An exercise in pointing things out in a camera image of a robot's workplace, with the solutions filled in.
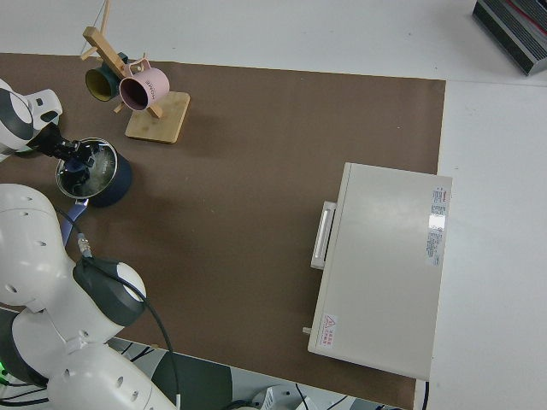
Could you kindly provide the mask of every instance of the black cable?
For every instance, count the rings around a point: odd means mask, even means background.
[[[304,398],[304,395],[302,394],[302,391],[300,391],[300,388],[298,387],[298,383],[294,383],[295,386],[297,386],[298,394],[300,395],[300,398],[302,399],[302,403],[304,403],[304,406],[306,407],[306,410],[309,410],[308,403],[306,402],[306,399]]]
[[[168,346],[169,355],[171,356],[171,363],[173,365],[175,385],[177,386],[177,395],[179,395],[180,394],[179,374],[177,372],[177,365],[174,359],[173,345],[171,344],[171,339],[169,338],[168,332],[165,329],[165,326],[163,325],[162,320],[160,319],[160,315],[152,307],[152,305],[150,304],[150,301],[146,298],[146,296],[143,295],[143,293],[139,289],[137,289],[135,285],[131,284],[130,282],[127,282],[124,278],[120,278],[119,276],[116,276],[114,274],[104,271],[100,266],[96,265],[92,257],[83,257],[82,261],[84,263],[88,263],[89,265],[97,269],[100,273],[102,273],[106,277],[111,278],[117,282],[120,282],[121,284],[123,284],[124,286],[132,290],[135,293],[135,295],[137,295],[143,301],[144,305],[146,305],[150,313],[152,313],[152,316],[154,316],[154,319],[156,320],[156,323],[158,327],[160,328],[160,331],[162,331],[162,335],[163,335],[163,338],[165,339],[165,343]]]
[[[22,397],[24,395],[31,395],[32,393],[38,393],[39,391],[44,391],[46,390],[46,388],[42,388],[42,389],[36,389],[36,390],[31,390],[31,391],[27,391],[25,393],[21,393],[19,395],[12,395],[11,397],[2,397],[2,399],[0,399],[0,401],[3,401],[3,400],[12,400],[12,399],[16,399],[17,397]]]
[[[135,357],[133,357],[133,358],[131,359],[131,362],[137,361],[137,360],[140,359],[141,357],[146,356],[147,354],[150,354],[150,353],[152,353],[152,352],[154,351],[154,349],[151,348],[151,349],[149,350],[149,348],[150,348],[150,347],[147,346],[142,352],[140,352],[140,353],[137,354]]]
[[[426,392],[424,393],[424,404],[421,406],[421,410],[427,409],[428,401],[429,401],[429,382],[426,382]]]
[[[337,406],[338,404],[340,404],[342,401],[344,401],[345,399],[347,399],[348,396],[345,395],[344,397],[342,397],[340,400],[338,400],[336,403],[334,403],[333,405],[331,405],[330,407],[327,407],[326,410],[331,410],[331,408]]]
[[[73,228],[78,232],[78,233],[82,233],[82,230],[79,228],[78,224],[76,223],[75,220],[73,220],[72,218],[70,218],[68,216],[68,214],[63,211],[62,209],[59,209],[59,208],[55,208],[55,212],[57,212],[58,214],[60,214],[65,220],[67,220],[67,222],[73,226]]]
[[[234,400],[230,404],[224,406],[221,410],[236,410],[240,407],[251,407],[252,401]]]
[[[127,347],[124,348],[124,349],[120,352],[120,354],[123,356],[123,355],[126,353],[126,351],[129,350],[129,348],[130,348],[132,345],[133,345],[133,342],[129,343],[129,344],[127,345]]]
[[[33,404],[42,404],[47,403],[48,399],[37,399],[37,400],[29,400],[29,401],[2,401],[0,400],[0,406],[5,407],[23,407],[23,406],[31,406]]]
[[[10,383],[8,380],[0,379],[0,384],[3,384],[4,386],[9,387],[24,387],[24,386],[32,386],[30,383]]]

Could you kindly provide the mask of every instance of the label sticker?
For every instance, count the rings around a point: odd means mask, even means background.
[[[332,349],[334,343],[334,333],[336,332],[336,324],[338,322],[338,316],[332,314],[323,314],[323,321],[321,325],[321,334],[319,345],[322,348]]]
[[[429,232],[426,242],[426,260],[428,264],[435,267],[441,263],[442,251],[439,247],[444,237],[449,195],[448,191],[443,187],[438,187],[432,193]]]

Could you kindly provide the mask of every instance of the appliance handle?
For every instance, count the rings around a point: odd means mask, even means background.
[[[336,202],[325,201],[315,238],[314,254],[311,258],[311,267],[321,269],[325,267],[326,248],[331,237],[332,222],[336,211]]]

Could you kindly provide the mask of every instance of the brown mat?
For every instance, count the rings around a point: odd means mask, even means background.
[[[191,95],[182,135],[166,145],[124,136],[130,111],[112,113],[117,101],[85,88],[91,60],[3,54],[0,78],[20,93],[51,88],[65,138],[107,139],[131,162],[127,196],[80,224],[95,255],[140,272],[175,349],[411,408],[413,379],[311,354],[302,328],[321,281],[309,267],[321,207],[336,201],[344,163],[435,173],[444,82],[157,63]],[[69,209],[55,167],[12,156],[0,182]],[[121,336],[164,345],[149,314]]]

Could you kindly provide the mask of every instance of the wooden mug tree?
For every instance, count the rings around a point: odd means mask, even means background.
[[[119,79],[124,79],[126,77],[124,70],[126,64],[104,37],[109,10],[110,1],[106,0],[100,31],[94,26],[85,28],[83,35],[91,48],[81,55],[81,59],[85,60],[94,52],[97,52],[112,72]],[[188,93],[170,91],[164,98],[149,106],[146,110],[133,111],[127,124],[126,135],[130,138],[173,144],[179,137],[180,128],[189,104],[190,95]],[[124,105],[122,102],[115,108],[115,112],[120,112]]]

